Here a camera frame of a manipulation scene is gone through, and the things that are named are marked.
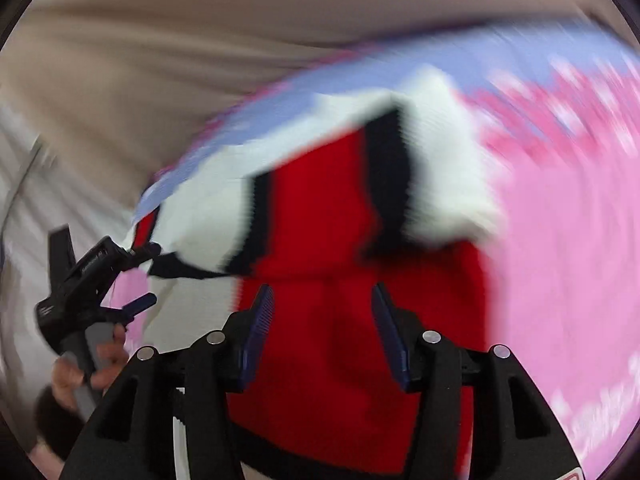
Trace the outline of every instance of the beige fabric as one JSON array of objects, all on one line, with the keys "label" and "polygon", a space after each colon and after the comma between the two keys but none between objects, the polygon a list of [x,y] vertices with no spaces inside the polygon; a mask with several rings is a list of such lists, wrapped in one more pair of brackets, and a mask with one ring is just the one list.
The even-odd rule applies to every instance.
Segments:
[{"label": "beige fabric", "polygon": [[347,42],[610,0],[35,0],[0,53],[1,92],[97,185],[133,204],[207,118]]}]

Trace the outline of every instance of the silver screw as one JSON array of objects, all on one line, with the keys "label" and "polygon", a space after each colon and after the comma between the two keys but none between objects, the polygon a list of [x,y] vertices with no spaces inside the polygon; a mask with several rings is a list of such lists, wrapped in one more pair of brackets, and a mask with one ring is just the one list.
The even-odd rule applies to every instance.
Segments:
[{"label": "silver screw", "polygon": [[422,334],[422,339],[424,339],[427,343],[439,343],[442,339],[442,336],[436,332],[435,330],[427,330]]},{"label": "silver screw", "polygon": [[141,361],[148,361],[151,359],[156,353],[156,349],[152,346],[143,346],[140,350],[136,352],[136,357]]},{"label": "silver screw", "polygon": [[219,345],[225,341],[225,335],[222,330],[214,330],[207,334],[207,343],[210,345]]},{"label": "silver screw", "polygon": [[496,345],[494,346],[494,354],[496,354],[500,359],[506,359],[511,355],[511,350],[509,350],[505,345]]}]

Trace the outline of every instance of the human hand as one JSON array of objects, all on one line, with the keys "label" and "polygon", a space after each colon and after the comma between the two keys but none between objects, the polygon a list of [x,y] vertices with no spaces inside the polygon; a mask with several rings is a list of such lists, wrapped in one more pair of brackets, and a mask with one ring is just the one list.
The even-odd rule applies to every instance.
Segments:
[{"label": "human hand", "polygon": [[[113,330],[113,342],[97,346],[101,359],[110,362],[110,366],[97,371],[91,376],[91,387],[94,390],[106,391],[116,380],[129,360],[129,354],[124,349],[126,332],[120,324]],[[67,411],[76,413],[78,405],[74,397],[76,391],[84,383],[84,373],[68,359],[59,357],[53,365],[51,373],[51,389],[56,402]]]}]

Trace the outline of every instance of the finger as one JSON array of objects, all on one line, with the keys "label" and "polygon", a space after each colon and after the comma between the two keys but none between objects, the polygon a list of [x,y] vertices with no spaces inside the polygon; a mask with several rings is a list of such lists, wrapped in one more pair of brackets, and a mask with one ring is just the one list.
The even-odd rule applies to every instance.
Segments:
[{"label": "finger", "polygon": [[96,347],[98,357],[110,361],[114,364],[126,364],[129,361],[129,354],[122,347],[121,343],[103,343]]},{"label": "finger", "polygon": [[122,371],[122,367],[118,365],[113,365],[108,368],[104,368],[99,372],[96,372],[91,376],[91,386],[94,390],[105,390],[113,381],[116,380],[116,377]]},{"label": "finger", "polygon": [[84,374],[71,361],[65,358],[58,358],[53,365],[51,382],[57,388],[79,388],[84,382]]},{"label": "finger", "polygon": [[124,342],[126,341],[126,339],[127,339],[127,331],[122,325],[118,323],[113,328],[113,340],[116,343],[120,343],[121,345],[124,345]]}]

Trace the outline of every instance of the sticker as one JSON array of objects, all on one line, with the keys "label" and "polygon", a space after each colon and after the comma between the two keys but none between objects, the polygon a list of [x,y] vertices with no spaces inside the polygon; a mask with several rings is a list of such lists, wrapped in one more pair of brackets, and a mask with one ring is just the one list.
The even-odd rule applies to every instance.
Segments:
[{"label": "sticker", "polygon": [[558,480],[584,480],[584,475],[582,474],[582,469],[577,467],[566,475],[561,476]]}]

